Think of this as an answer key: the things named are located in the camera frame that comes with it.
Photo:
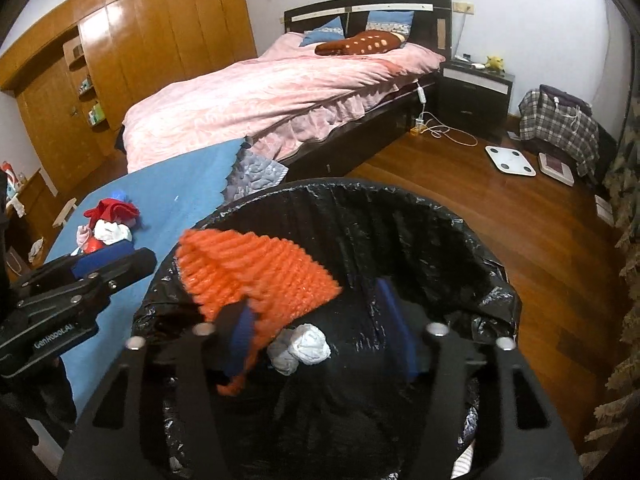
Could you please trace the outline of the orange foam mesh sheet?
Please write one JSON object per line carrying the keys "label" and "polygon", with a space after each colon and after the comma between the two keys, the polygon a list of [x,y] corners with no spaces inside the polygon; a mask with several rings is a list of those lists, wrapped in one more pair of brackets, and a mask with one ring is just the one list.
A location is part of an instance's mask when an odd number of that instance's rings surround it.
{"label": "orange foam mesh sheet", "polygon": [[335,299],[340,284],[292,240],[235,230],[186,230],[176,250],[180,281],[207,322],[246,299],[256,316],[243,367],[217,390],[236,396],[259,352],[296,318]]}

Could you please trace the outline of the white paper wad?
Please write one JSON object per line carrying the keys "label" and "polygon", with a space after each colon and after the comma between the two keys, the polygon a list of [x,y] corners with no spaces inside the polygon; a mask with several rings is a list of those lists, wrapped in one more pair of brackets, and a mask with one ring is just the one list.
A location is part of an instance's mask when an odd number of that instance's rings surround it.
{"label": "white paper wad", "polygon": [[288,351],[305,365],[320,364],[331,355],[326,336],[312,324],[302,324],[293,330]]}

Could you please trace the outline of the black white nightstand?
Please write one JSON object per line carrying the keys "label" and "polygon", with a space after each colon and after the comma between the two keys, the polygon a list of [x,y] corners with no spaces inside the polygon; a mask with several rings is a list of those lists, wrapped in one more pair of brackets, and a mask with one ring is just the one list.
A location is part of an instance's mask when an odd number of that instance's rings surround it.
{"label": "black white nightstand", "polygon": [[471,64],[445,62],[439,69],[437,118],[483,139],[506,134],[514,77]]}

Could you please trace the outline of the white crumpled cloth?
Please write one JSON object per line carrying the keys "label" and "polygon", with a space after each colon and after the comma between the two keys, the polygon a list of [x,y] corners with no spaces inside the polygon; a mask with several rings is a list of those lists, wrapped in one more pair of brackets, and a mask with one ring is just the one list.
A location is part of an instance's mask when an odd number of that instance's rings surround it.
{"label": "white crumpled cloth", "polygon": [[126,224],[98,220],[93,228],[80,226],[77,229],[74,255],[90,254],[123,240],[132,241],[131,230]]}

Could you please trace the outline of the black bag trash bin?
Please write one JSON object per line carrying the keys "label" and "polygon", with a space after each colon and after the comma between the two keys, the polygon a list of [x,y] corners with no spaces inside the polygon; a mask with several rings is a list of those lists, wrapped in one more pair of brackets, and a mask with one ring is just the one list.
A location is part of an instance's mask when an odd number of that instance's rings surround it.
{"label": "black bag trash bin", "polygon": [[218,210],[202,230],[292,240],[340,284],[333,300],[289,330],[312,324],[329,359],[291,376],[258,354],[236,396],[212,407],[237,479],[387,479],[422,430],[425,373],[406,382],[386,348],[378,278],[420,306],[427,323],[486,344],[518,331],[522,303],[506,271],[464,220],[402,188],[348,179],[297,182]]}

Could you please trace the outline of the wooden side desk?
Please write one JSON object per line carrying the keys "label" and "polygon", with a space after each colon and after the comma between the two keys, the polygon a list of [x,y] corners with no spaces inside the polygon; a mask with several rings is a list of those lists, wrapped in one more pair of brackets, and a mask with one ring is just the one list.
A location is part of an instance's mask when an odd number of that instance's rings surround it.
{"label": "wooden side desk", "polygon": [[20,217],[13,207],[8,209],[4,261],[11,281],[44,263],[58,236],[58,228],[53,226],[53,221],[60,210],[60,202],[40,171],[26,182],[17,198],[25,213]]}

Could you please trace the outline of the red fabric glove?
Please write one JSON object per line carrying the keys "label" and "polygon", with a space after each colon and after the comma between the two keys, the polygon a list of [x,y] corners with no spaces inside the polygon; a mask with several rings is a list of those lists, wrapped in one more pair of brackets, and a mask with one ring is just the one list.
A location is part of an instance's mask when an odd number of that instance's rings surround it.
{"label": "red fabric glove", "polygon": [[90,228],[93,228],[98,220],[126,224],[131,230],[132,240],[134,240],[134,228],[140,219],[140,211],[134,204],[124,200],[104,198],[95,207],[86,210],[84,216],[88,220],[85,226],[90,226]]}

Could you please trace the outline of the yellow plush toy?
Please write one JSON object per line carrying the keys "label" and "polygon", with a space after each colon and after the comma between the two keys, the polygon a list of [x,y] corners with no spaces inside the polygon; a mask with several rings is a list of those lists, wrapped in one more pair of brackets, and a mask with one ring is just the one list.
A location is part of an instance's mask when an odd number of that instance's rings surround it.
{"label": "yellow plush toy", "polygon": [[504,68],[504,59],[500,58],[500,56],[497,55],[488,56],[485,63],[485,68],[486,70],[490,70],[491,72],[500,74],[506,71],[506,69]]}

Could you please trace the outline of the wooden wardrobe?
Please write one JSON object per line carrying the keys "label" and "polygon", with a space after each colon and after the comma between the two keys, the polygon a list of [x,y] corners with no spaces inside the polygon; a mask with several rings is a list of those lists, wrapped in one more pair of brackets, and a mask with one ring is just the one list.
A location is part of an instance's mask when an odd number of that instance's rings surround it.
{"label": "wooden wardrobe", "polygon": [[65,194],[114,153],[134,104],[255,54],[245,0],[67,0],[2,54],[1,88]]}

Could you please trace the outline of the grey sock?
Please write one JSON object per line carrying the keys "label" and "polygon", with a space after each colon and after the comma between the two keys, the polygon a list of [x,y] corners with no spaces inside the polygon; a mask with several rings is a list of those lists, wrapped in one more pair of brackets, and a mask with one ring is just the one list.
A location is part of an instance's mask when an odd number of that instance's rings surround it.
{"label": "grey sock", "polygon": [[286,328],[267,347],[272,367],[283,376],[291,376],[296,372],[299,360],[290,350],[294,330]]}

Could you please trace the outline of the pink quilt bed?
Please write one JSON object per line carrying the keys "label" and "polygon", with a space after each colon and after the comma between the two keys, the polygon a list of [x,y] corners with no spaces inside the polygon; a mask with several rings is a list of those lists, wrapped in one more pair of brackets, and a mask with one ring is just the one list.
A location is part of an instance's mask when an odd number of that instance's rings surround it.
{"label": "pink quilt bed", "polygon": [[444,57],[407,42],[386,53],[321,56],[287,32],[258,58],[173,82],[122,120],[128,172],[214,144],[249,138],[282,160],[435,73]]}

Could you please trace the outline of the white small stool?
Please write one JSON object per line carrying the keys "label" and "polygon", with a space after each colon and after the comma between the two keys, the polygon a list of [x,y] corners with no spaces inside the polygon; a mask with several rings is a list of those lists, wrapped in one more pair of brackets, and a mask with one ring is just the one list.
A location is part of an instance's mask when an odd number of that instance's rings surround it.
{"label": "white small stool", "polygon": [[70,215],[77,209],[77,200],[75,197],[70,198],[62,207],[58,215],[52,222],[52,226],[57,229],[63,229]]}

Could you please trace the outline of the blue pillow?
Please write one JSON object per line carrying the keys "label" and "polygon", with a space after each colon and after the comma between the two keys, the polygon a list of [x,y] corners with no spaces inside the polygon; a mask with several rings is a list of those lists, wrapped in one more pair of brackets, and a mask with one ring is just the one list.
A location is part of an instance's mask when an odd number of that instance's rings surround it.
{"label": "blue pillow", "polygon": [[342,20],[339,16],[332,18],[331,21],[326,22],[309,32],[305,32],[301,47],[307,47],[310,44],[323,44],[324,42],[343,40],[345,38],[344,28]]}
{"label": "blue pillow", "polygon": [[408,38],[412,29],[413,11],[370,11],[367,30],[391,32]]}

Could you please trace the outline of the white bathroom scale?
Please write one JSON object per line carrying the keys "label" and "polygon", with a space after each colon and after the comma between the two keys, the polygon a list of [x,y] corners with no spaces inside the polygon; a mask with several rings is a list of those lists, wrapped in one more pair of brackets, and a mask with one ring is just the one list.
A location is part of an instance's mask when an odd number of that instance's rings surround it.
{"label": "white bathroom scale", "polygon": [[502,148],[501,146],[486,146],[485,152],[495,167],[503,174],[509,176],[529,177],[536,176],[536,170],[528,159],[514,148]]}

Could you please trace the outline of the blue table cloth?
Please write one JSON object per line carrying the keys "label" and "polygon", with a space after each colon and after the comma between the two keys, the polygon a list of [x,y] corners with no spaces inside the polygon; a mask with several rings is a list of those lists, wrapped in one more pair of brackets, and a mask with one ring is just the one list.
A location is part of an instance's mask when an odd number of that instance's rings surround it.
{"label": "blue table cloth", "polygon": [[[86,222],[84,212],[100,200],[122,191],[140,211],[134,247],[149,248],[158,261],[171,252],[182,232],[211,214],[224,201],[228,175],[247,148],[242,139],[201,148],[127,174],[98,188],[80,203],[56,238],[47,260],[70,254],[77,247],[76,231]],[[111,296],[96,322],[99,331],[62,355],[76,410],[81,412],[102,377],[130,336],[134,314],[151,283],[150,278]]]}

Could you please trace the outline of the blue left pillow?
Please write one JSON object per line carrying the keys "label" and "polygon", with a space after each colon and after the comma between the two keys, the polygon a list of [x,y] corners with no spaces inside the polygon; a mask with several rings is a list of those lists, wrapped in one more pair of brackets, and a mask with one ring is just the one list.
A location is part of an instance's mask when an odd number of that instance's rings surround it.
{"label": "blue left pillow", "polygon": [[310,44],[323,44],[324,42],[343,40],[345,38],[344,28],[342,20],[339,16],[332,18],[331,21],[326,22],[309,32],[305,32],[301,47],[307,47]]}

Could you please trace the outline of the brown dotted pillow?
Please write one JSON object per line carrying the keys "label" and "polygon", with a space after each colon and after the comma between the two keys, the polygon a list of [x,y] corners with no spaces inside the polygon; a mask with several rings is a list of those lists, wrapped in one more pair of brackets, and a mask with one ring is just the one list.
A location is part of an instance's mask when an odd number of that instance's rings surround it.
{"label": "brown dotted pillow", "polygon": [[379,54],[399,49],[405,42],[406,37],[399,32],[370,29],[350,38],[318,44],[314,53],[320,56]]}

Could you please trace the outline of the blue right pillow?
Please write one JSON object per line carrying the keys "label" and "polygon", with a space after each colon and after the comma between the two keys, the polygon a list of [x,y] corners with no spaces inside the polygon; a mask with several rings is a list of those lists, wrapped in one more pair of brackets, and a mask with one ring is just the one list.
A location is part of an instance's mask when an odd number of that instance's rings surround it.
{"label": "blue right pillow", "polygon": [[367,30],[391,32],[408,38],[412,29],[413,11],[370,11]]}

